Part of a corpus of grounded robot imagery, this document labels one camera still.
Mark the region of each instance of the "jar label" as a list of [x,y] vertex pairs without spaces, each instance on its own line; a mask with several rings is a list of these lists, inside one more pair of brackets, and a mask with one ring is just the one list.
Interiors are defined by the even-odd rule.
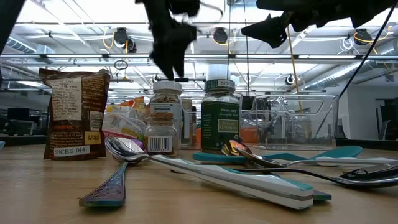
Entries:
[[221,154],[229,140],[239,138],[239,105],[236,103],[204,102],[201,105],[202,151]]
[[178,146],[181,145],[182,108],[178,103],[150,103],[151,113],[172,113],[174,127],[177,130]]
[[173,137],[148,136],[148,152],[172,152]]

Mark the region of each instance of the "glass spice jar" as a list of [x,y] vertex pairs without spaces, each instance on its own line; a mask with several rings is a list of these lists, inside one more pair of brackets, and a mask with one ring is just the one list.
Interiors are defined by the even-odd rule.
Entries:
[[159,81],[154,83],[154,96],[150,99],[149,113],[172,113],[174,126],[177,129],[177,144],[181,146],[182,85],[175,81]]
[[152,113],[146,118],[145,143],[149,155],[175,155],[178,148],[177,129],[172,113]]
[[208,80],[201,102],[201,151],[222,154],[229,140],[239,138],[239,99],[232,80]]

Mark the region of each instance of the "spoon handle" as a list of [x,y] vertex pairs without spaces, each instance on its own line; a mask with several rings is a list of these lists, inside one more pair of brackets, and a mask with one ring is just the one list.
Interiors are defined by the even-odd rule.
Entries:
[[126,202],[124,175],[128,162],[124,162],[117,171],[101,186],[79,200],[82,207],[120,207]]

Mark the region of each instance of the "white lid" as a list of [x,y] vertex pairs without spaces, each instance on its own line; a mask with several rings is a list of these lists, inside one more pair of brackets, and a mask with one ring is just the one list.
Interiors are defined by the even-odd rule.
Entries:
[[154,91],[156,90],[177,90],[182,93],[182,85],[175,81],[159,81],[154,83]]

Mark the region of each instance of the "table surface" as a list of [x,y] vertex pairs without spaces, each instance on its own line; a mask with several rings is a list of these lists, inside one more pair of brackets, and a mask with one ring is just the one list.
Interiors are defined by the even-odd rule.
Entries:
[[[183,151],[192,158],[194,151]],[[332,194],[306,210],[293,210],[187,174],[174,174],[151,162],[130,167],[126,205],[83,208],[79,198],[118,168],[109,156],[91,161],[44,161],[44,145],[0,151],[0,223],[395,223],[398,187],[352,190],[302,174],[283,174]],[[318,152],[298,151],[312,156]],[[358,157],[398,159],[398,152],[365,149]],[[354,167],[298,168],[339,176]]]

